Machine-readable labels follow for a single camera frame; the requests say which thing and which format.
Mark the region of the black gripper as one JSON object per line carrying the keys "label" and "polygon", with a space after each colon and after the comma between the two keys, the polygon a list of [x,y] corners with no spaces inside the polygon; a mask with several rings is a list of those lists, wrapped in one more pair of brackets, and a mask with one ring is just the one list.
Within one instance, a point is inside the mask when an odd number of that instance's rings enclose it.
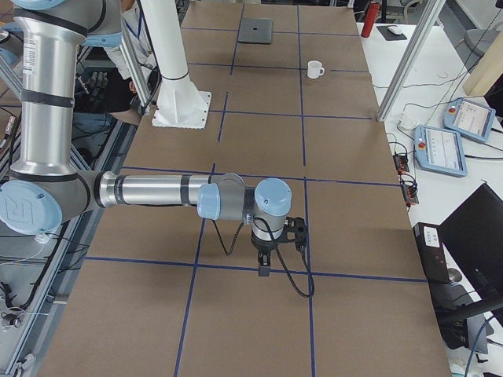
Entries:
{"label": "black gripper", "polygon": [[259,276],[269,276],[270,275],[270,253],[271,251],[279,245],[276,240],[261,240],[254,233],[251,234],[251,243],[258,251],[258,275]]}

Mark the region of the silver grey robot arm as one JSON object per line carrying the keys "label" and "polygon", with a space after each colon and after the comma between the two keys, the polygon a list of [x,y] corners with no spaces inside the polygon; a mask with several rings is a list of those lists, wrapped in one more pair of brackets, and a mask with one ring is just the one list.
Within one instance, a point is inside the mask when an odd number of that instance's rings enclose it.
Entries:
{"label": "silver grey robot arm", "polygon": [[250,225],[258,272],[287,241],[292,192],[277,178],[248,187],[236,174],[117,175],[77,170],[70,163],[75,73],[82,44],[117,46],[123,17],[117,1],[17,1],[24,33],[20,92],[20,157],[1,187],[1,219],[12,230],[38,235],[97,208],[115,205],[195,207],[212,221]]}

